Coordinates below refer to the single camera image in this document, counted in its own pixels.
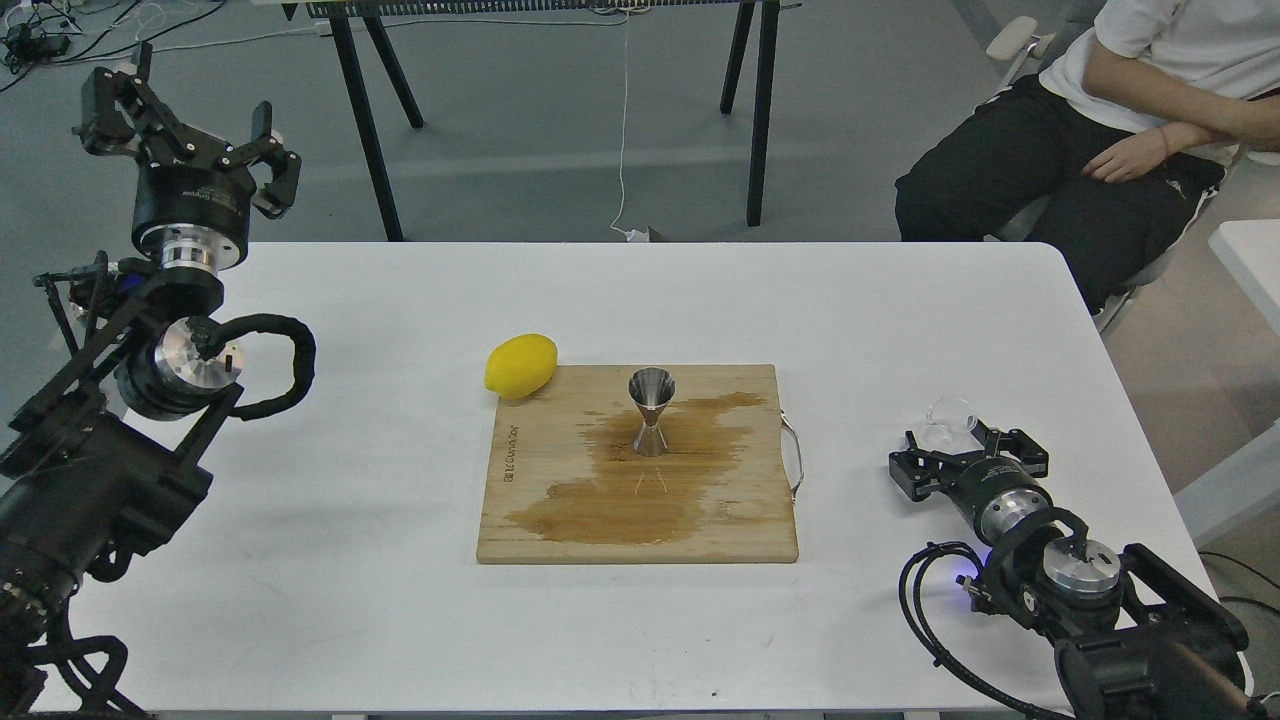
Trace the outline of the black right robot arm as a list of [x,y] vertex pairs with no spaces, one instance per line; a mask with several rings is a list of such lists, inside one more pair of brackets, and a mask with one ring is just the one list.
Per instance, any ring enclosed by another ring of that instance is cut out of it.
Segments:
[[936,666],[1024,717],[1055,717],[979,678],[927,621],[924,575],[959,556],[975,569],[957,578],[973,611],[1010,618],[1052,644],[1074,719],[1268,716],[1265,700],[1245,691],[1240,652],[1249,639],[1231,612],[1143,544],[1115,552],[1092,539],[1041,486],[1050,456],[1027,433],[975,418],[968,433],[975,447],[947,454],[908,432],[888,460],[911,501],[947,496],[989,548],[980,557],[959,541],[928,543],[900,573],[900,610]]

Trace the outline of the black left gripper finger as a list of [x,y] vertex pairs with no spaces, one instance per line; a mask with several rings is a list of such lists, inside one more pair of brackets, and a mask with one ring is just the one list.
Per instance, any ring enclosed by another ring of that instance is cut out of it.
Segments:
[[114,69],[96,67],[81,90],[73,133],[95,156],[127,155],[142,167],[206,167],[221,141],[178,120],[148,86],[154,46],[143,41]]
[[[284,140],[274,131],[273,105],[269,101],[261,101],[253,109],[251,131],[251,141],[238,147],[228,146],[221,154],[221,173],[250,196],[253,208],[275,220],[294,204],[302,159],[285,149]],[[259,164],[265,164],[271,172],[270,181],[261,187],[250,172]]]

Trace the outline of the person left hand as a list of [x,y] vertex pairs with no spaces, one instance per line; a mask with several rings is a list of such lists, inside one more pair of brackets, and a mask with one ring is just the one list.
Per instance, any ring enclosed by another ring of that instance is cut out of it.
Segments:
[[1172,141],[1164,127],[1125,137],[1093,156],[1082,174],[1105,183],[1135,181],[1164,164],[1172,154]]

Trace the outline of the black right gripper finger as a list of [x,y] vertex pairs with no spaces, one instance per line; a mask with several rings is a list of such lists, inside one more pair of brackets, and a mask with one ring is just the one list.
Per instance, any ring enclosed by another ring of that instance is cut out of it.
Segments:
[[1036,479],[1048,475],[1048,452],[1024,430],[1018,428],[1001,430],[975,418],[970,434],[980,443],[983,457],[1010,457],[1021,465],[1025,474]]
[[922,448],[913,430],[905,432],[905,448],[888,455],[890,477],[913,502],[934,492],[948,493],[965,469],[963,455]]

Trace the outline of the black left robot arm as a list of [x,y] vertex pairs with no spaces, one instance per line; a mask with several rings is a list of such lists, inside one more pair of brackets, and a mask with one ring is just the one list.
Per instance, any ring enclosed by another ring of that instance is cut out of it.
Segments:
[[12,420],[3,454],[3,716],[27,719],[50,669],[82,717],[142,717],[118,689],[128,651],[77,638],[69,602],[86,577],[120,579],[206,498],[198,462],[223,423],[300,404],[316,343],[276,314],[214,319],[219,273],[248,255],[250,213],[283,217],[301,159],[253,113],[241,146],[180,122],[148,83],[151,44],[82,88],[87,152],[127,155],[140,176],[133,258],[36,277],[70,357]]

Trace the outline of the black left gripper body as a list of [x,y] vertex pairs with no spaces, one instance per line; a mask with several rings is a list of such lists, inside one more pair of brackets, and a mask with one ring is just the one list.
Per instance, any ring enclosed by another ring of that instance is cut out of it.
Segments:
[[211,254],[210,269],[239,265],[248,256],[252,193],[212,169],[191,165],[138,169],[131,240],[146,258],[168,263],[168,247],[195,241]]

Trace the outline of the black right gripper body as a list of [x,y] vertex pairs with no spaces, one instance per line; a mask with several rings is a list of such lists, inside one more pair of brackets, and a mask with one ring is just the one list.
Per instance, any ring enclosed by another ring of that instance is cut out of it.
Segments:
[[996,544],[1024,518],[1053,506],[1036,478],[1009,457],[973,462],[955,477],[945,493],[987,546]]

